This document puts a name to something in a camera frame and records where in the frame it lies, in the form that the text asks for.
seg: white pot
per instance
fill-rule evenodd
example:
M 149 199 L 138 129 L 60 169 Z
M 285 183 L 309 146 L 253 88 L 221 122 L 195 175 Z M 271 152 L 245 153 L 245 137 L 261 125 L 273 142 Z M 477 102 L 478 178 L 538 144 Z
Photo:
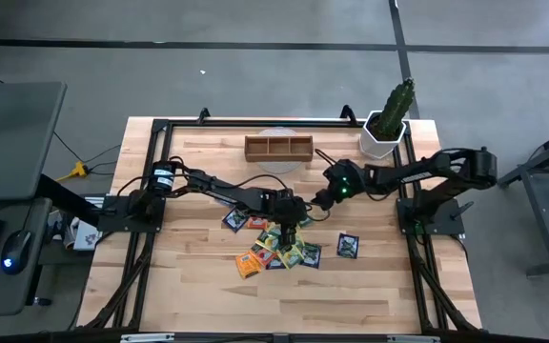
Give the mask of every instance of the white pot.
M 399 132 L 399 137 L 395 141 L 377 141 L 368 131 L 368 123 L 370 123 L 370 121 L 374 117 L 378 116 L 380 113 L 381 111 L 370 112 L 368 120 L 366 120 L 365 124 L 363 124 L 363 128 L 361 128 L 361 136 L 359 137 L 359 149 L 361 150 L 361 152 L 363 152 L 363 154 L 372 159 L 383 158 L 384 156 L 388 155 L 389 152 L 393 151 L 393 149 L 401 141 L 401 138 L 406 131 L 406 123 L 402 120 L 401 131 Z

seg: potted cactus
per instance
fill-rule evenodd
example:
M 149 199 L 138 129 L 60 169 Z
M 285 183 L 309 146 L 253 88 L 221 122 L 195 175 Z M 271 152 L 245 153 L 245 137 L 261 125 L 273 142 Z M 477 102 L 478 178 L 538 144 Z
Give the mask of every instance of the potted cactus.
M 391 91 L 382 111 L 371 111 L 361 129 L 359 148 L 370 158 L 383 158 L 391 152 L 406 131 L 402 118 L 415 97 L 415 82 L 407 78 Z

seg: desk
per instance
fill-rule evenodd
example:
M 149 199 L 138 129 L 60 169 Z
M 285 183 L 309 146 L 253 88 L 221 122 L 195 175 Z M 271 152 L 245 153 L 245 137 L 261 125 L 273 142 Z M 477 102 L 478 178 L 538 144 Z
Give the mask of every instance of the desk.
M 11 204 L 0 210 L 0 315 L 20 313 L 29 296 L 34 296 L 39 273 L 35 272 L 41 251 L 42 239 L 46 232 L 46 221 L 50 213 L 49 199 L 28 200 Z M 8 275 L 1 270 L 1 251 L 10 234 L 19 230 L 31 232 L 31 243 L 27 267 L 17 275 Z
M 152 121 L 150 117 L 129 119 L 112 192 L 142 174 Z M 439 149 L 434 121 L 415 120 L 410 126 L 417 158 Z M 245 162 L 243 154 L 244 136 L 262 130 L 176 128 L 171 155 L 181 155 L 190 168 L 230 183 L 240 182 L 264 172 L 255 163 Z M 350 158 L 359 165 L 367 162 L 358 150 L 358 129 L 294 130 L 311 134 L 315 148 L 334 159 Z M 393 158 L 371 163 L 393 166 Z M 280 176 L 295 193 L 310 199 L 326 186 L 322 172 L 327 167 L 315 156 L 312 162 Z M 182 181 L 175 180 L 175 186 Z M 425 181 L 423 187 L 437 182 Z M 268 178 L 256 179 L 251 186 L 280 187 Z M 408 249 L 397 228 L 396 198 L 394 193 L 375 203 L 358 195 L 335 205 L 327 221 L 304 230 L 307 242 L 322 246 L 319 270 L 297 266 L 291 271 L 263 271 L 247 280 L 238 275 L 234 257 L 252 246 L 258 231 L 232 233 L 221 223 L 229 210 L 208 196 L 188 194 L 167 200 L 152 256 L 141 331 L 419 333 Z M 360 237 L 357 260 L 336 256 L 340 232 Z M 93 319 L 118 287 L 128 240 L 128 234 L 115 233 L 97 247 L 78 325 Z M 442 287 L 468 320 L 479 326 L 462 249 L 449 237 L 434 236 L 433 240 Z M 426 293 L 430 318 L 436 323 L 433 297 Z

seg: computer mouse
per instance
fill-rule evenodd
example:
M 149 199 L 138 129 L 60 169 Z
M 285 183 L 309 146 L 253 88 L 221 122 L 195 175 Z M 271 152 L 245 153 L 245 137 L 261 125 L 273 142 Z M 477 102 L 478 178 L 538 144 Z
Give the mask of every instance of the computer mouse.
M 17 231 L 12 233 L 1 251 L 1 269 L 4 273 L 15 275 L 27 267 L 31 232 Z

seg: wooden tray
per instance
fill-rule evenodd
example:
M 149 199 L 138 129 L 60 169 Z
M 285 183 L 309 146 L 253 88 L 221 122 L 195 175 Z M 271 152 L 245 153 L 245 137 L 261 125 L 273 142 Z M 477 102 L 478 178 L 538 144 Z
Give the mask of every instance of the wooden tray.
M 285 162 L 313 160 L 313 137 L 245 136 L 247 162 Z

